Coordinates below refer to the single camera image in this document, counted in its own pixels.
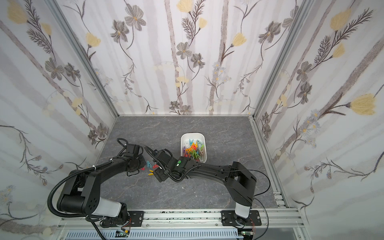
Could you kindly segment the white plastic storage box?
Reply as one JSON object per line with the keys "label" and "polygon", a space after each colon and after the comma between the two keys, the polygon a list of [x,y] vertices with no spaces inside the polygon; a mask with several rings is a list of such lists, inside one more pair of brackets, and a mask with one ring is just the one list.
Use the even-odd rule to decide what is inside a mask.
{"label": "white plastic storage box", "polygon": [[181,137],[181,156],[205,163],[208,158],[205,136],[201,133],[183,134]]}

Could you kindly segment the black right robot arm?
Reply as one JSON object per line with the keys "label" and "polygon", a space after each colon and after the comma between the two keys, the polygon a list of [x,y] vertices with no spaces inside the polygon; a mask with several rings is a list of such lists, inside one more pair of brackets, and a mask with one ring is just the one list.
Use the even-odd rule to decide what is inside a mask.
{"label": "black right robot arm", "polygon": [[[167,149],[157,151],[145,146],[145,150],[154,163],[159,166],[154,171],[154,176],[160,183],[167,179],[180,183],[185,179],[193,178],[218,182],[226,187],[235,201],[235,214],[244,220],[250,215],[254,198],[268,192],[271,188],[271,181],[266,174],[258,170],[247,169],[240,162],[216,166],[190,157],[176,159]],[[269,184],[266,190],[258,194],[255,193],[257,178],[253,172],[262,174]]]}

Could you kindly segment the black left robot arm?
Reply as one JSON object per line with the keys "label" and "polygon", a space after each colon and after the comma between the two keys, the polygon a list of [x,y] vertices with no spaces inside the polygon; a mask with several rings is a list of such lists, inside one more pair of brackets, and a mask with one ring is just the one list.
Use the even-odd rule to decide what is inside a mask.
{"label": "black left robot arm", "polygon": [[61,218],[102,218],[114,225],[129,221],[127,205],[101,197],[101,185],[121,173],[138,174],[146,165],[144,149],[124,144],[116,157],[87,169],[73,170],[48,195],[49,211]]}

